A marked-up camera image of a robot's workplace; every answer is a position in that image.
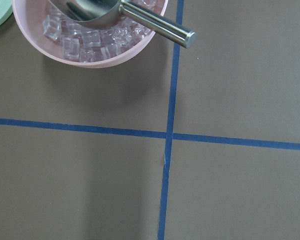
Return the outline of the steel ice scoop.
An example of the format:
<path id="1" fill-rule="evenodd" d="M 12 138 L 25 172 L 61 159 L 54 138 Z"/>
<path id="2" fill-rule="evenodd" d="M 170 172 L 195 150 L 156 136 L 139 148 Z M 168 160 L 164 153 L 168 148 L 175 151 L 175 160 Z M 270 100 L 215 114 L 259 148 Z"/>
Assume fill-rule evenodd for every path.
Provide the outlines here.
<path id="1" fill-rule="evenodd" d="M 51 0 L 65 16 L 91 29 L 106 29 L 128 17 L 188 49 L 196 33 L 130 0 Z"/>

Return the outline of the pink bowl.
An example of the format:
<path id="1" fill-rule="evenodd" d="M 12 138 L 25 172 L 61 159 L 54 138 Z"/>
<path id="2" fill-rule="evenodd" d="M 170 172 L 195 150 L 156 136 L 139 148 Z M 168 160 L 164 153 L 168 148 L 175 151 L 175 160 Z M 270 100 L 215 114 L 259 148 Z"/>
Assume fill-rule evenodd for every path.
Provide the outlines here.
<path id="1" fill-rule="evenodd" d="M 63 58 L 62 49 L 55 41 L 43 34 L 42 22 L 49 12 L 47 0 L 13 0 L 12 9 L 15 20 L 27 41 L 43 55 L 57 62 L 88 69 L 109 68 L 122 64 L 139 54 L 156 34 L 150 31 L 142 40 L 122 54 L 96 62 L 76 62 Z"/>

